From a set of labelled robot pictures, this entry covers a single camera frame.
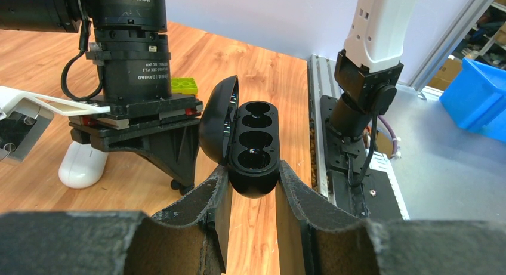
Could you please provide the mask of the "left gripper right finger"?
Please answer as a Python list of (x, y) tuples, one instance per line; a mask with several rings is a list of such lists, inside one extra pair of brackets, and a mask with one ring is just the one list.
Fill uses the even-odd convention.
[(281, 274), (504, 274), (505, 224), (360, 219), (282, 161), (276, 186)]

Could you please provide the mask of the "black earbud case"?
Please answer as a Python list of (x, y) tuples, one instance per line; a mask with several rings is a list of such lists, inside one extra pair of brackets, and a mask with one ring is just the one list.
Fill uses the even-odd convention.
[(204, 153), (228, 170), (242, 196), (269, 194), (280, 177), (278, 109), (265, 101), (239, 104), (239, 78), (230, 76), (212, 90), (199, 123)]

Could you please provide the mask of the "black earbud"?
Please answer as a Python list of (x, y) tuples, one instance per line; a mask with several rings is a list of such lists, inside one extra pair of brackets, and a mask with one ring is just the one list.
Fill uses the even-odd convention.
[(191, 192), (195, 187), (193, 184), (189, 185), (189, 186), (184, 186), (181, 183), (179, 183), (177, 180), (172, 180), (170, 183), (170, 186), (173, 190), (178, 190), (182, 196)]

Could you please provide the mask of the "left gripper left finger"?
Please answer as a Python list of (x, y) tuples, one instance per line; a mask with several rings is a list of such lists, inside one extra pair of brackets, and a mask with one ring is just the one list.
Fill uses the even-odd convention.
[(2, 274), (221, 274), (232, 188), (227, 170), (173, 204), (142, 211), (1, 215)]

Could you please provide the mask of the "white earbud charging case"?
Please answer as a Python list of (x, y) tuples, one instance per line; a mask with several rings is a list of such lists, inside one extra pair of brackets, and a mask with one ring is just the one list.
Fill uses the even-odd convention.
[(58, 177), (72, 189), (91, 187), (102, 178), (108, 155), (90, 144), (73, 141), (58, 169)]

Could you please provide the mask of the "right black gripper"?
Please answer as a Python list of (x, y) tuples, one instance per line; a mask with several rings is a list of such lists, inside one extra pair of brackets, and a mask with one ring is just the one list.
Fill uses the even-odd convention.
[(195, 185), (202, 103), (173, 94), (165, 0), (1, 0), (1, 29), (78, 33), (77, 58), (97, 68), (98, 85), (66, 100), (109, 106), (109, 113), (71, 116), (72, 138), (110, 152), (133, 152), (184, 186)]

